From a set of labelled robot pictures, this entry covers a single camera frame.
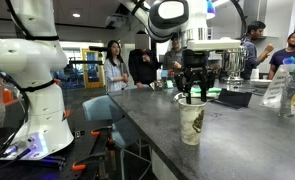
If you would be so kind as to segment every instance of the water bottle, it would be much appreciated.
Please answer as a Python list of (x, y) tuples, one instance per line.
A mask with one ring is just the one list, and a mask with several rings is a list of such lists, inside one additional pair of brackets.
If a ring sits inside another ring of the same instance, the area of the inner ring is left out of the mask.
[(295, 70), (285, 78), (280, 103), (278, 114), (280, 117), (293, 117), (295, 115)]

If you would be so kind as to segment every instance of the long dark hair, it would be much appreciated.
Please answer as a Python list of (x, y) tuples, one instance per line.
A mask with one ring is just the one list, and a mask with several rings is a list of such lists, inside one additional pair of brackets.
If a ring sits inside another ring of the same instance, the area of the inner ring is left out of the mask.
[(108, 42), (108, 45), (107, 45), (107, 56), (106, 56), (106, 60), (108, 59), (109, 62), (113, 65), (113, 66), (116, 66), (116, 63), (114, 62), (113, 60), (113, 54), (111, 53), (111, 46), (116, 43), (119, 47), (119, 54), (117, 55), (117, 59), (120, 61), (120, 63), (124, 63), (124, 60), (123, 58), (121, 57), (120, 53), (121, 53), (121, 49), (120, 49), (120, 46), (119, 46), (119, 43), (115, 40), (111, 40)]

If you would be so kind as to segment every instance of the black shirt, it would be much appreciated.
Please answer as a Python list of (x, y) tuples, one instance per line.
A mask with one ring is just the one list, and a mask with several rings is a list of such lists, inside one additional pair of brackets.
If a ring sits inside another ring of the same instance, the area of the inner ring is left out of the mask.
[[(143, 55), (147, 54), (150, 62), (143, 61)], [(155, 53), (150, 50), (142, 52), (140, 49), (130, 51), (128, 67), (130, 75), (133, 77), (135, 84), (150, 84), (157, 79), (156, 70), (158, 69), (158, 61)]]

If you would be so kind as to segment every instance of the robotic arm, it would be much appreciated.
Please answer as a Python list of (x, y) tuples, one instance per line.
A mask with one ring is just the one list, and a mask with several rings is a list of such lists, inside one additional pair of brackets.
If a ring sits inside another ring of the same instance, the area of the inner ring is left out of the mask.
[(54, 24), (52, 0), (6, 0), (12, 19), (25, 39), (0, 41), (0, 71), (16, 81), (29, 102), (28, 121), (16, 133), (12, 144), (25, 142), (5, 160), (15, 159), (28, 147), (23, 160), (39, 160), (73, 141), (65, 118), (63, 95), (50, 72), (67, 65)]
[(190, 90), (194, 84), (201, 88), (201, 100), (206, 101), (206, 91), (213, 87), (215, 74), (207, 66), (208, 52), (237, 49), (239, 40), (207, 39), (206, 0), (156, 0), (150, 7), (144, 0), (119, 0), (146, 27), (156, 42), (165, 42), (173, 33), (180, 34), (184, 67), (184, 84), (178, 89), (187, 94), (191, 103)]

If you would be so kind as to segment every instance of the woman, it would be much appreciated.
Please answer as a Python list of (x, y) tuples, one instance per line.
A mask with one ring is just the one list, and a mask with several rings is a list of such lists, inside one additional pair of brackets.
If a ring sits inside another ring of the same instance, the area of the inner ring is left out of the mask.
[(107, 92), (119, 91), (127, 86), (128, 71), (120, 56), (120, 46), (117, 41), (111, 40), (107, 45), (107, 57), (104, 64)]

